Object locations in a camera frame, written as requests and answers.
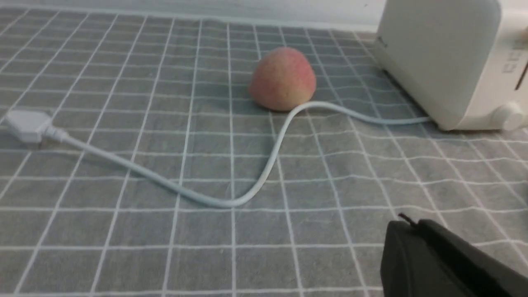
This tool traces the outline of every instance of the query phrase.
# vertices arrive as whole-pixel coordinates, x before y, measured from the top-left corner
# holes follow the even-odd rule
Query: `white power cord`
[[[173,190],[191,200],[202,203],[206,206],[217,208],[232,208],[248,202],[257,194],[260,188],[262,188],[271,172],[275,160],[277,159],[280,146],[286,134],[286,130],[288,129],[288,126],[291,123],[291,120],[299,112],[309,108],[330,109],[335,112],[346,114],[353,118],[360,119],[368,123],[379,125],[412,125],[430,121],[429,117],[418,117],[413,119],[379,119],[360,114],[358,112],[336,104],[320,101],[312,101],[299,105],[288,114],[288,117],[286,117],[286,121],[284,122],[284,125],[282,126],[279,135],[277,136],[277,141],[273,146],[273,150],[271,151],[268,163],[266,163],[266,167],[262,171],[256,183],[244,195],[234,200],[218,199],[186,189],[177,183],[171,182],[170,180],[157,174],[156,172],[153,172],[149,169],[135,164],[134,162],[131,162],[127,159],[123,159],[115,154],[105,152],[87,143],[79,141],[71,137],[65,130],[54,127],[51,123],[51,118],[46,113],[35,112],[30,110],[11,110],[6,115],[6,121],[11,132],[25,143],[40,143],[42,142],[43,137],[51,138],[59,142],[68,143],[78,149],[85,150],[89,153],[110,160],[121,166],[124,166],[138,174],[141,174],[153,180],[154,182],[157,182],[169,188],[170,190]]]

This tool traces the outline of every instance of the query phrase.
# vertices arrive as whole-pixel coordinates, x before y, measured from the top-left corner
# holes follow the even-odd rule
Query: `white wall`
[[[0,0],[0,3],[214,16],[235,21],[375,30],[385,0]]]

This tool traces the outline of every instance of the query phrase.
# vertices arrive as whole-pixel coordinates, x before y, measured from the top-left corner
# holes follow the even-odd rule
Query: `black object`
[[[381,261],[385,297],[528,297],[528,279],[430,219],[391,221]]]

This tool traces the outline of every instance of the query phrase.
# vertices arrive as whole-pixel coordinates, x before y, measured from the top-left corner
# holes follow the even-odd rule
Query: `toaster knob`
[[[512,131],[522,126],[524,113],[517,102],[508,102],[493,112],[492,121],[502,130]]]

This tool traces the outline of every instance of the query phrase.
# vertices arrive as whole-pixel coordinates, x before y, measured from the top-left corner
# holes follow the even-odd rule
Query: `peach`
[[[260,106],[288,112],[308,102],[317,81],[310,63],[296,49],[282,47],[262,58],[251,79],[249,94]]]

